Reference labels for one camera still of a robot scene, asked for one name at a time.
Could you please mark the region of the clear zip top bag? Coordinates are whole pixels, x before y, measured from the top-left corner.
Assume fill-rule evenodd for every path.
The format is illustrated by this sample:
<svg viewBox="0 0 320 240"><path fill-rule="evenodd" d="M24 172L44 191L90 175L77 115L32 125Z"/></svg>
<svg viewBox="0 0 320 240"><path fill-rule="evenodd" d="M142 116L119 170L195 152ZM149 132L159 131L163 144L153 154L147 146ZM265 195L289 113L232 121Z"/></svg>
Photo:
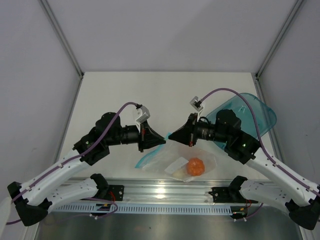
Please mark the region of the clear zip top bag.
<svg viewBox="0 0 320 240"><path fill-rule="evenodd" d="M166 144L159 145L154 150L144 155L137 162L135 168L153 174L164 175L183 182L196 180L215 169L217 163L214 154L195 146L189 147L176 141L169 140L168 136L165 137L165 140ZM173 178L172 174L179 169L184 169L187 172L187 163L191 158L199 158L203 161L205 166L204 174L200 176L191 176L187 173L188 177L184 180Z"/></svg>

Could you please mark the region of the orange toy pumpkin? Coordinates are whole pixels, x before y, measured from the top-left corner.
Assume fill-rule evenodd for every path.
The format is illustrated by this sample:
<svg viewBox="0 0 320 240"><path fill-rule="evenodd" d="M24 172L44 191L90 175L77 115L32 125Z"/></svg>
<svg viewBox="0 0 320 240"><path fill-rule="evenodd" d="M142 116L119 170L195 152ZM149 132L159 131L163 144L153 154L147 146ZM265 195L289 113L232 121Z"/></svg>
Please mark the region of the orange toy pumpkin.
<svg viewBox="0 0 320 240"><path fill-rule="evenodd" d="M205 172L205 164L197 157L190 158L186 164L186 171L190 176L201 176Z"/></svg>

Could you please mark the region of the cream toy egg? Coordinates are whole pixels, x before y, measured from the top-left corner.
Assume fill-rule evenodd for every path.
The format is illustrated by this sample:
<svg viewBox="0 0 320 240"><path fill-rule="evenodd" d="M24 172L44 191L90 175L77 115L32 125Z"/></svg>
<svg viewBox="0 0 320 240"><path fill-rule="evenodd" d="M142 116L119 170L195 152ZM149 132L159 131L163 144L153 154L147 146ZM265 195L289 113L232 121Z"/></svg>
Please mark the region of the cream toy egg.
<svg viewBox="0 0 320 240"><path fill-rule="evenodd" d="M181 169L179 169L179 170L176 170L176 171L172 174L172 177L173 177L174 179L183 181L185 178L188 177L188 174L187 174L187 172L186 172L185 169L182 169L182 168L181 168Z"/></svg>

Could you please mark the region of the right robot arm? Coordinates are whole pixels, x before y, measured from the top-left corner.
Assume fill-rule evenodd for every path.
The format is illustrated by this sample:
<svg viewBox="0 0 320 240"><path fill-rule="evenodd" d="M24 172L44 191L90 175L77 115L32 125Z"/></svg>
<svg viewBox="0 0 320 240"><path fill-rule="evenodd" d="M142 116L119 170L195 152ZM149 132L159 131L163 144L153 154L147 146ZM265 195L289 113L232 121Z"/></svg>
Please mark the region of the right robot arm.
<svg viewBox="0 0 320 240"><path fill-rule="evenodd" d="M320 219L319 184L299 175L272 156L260 141L242 131L241 120L232 110L220 110L215 123L202 121L197 113L192 113L168 138L189 147L197 140L224 143L224 151L230 158L258 171L278 186L274 189L237 176L228 187L232 201L246 199L267 204L288 214L300 227L315 229Z"/></svg>

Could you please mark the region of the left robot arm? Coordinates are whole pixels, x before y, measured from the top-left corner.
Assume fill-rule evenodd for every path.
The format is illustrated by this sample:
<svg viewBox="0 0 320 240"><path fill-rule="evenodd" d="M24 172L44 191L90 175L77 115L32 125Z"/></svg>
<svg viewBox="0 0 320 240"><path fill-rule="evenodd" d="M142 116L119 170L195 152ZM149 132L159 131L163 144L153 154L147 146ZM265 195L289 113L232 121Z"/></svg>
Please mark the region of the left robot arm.
<svg viewBox="0 0 320 240"><path fill-rule="evenodd" d="M165 143L165 138L150 127L146 117L135 125L122 126L117 113L105 113L65 157L33 179L24 183L14 181L7 186L19 221L29 227L54 209L74 201L110 200L110 186L100 173L72 185L62 184L109 155L111 146L137 144L143 152Z"/></svg>

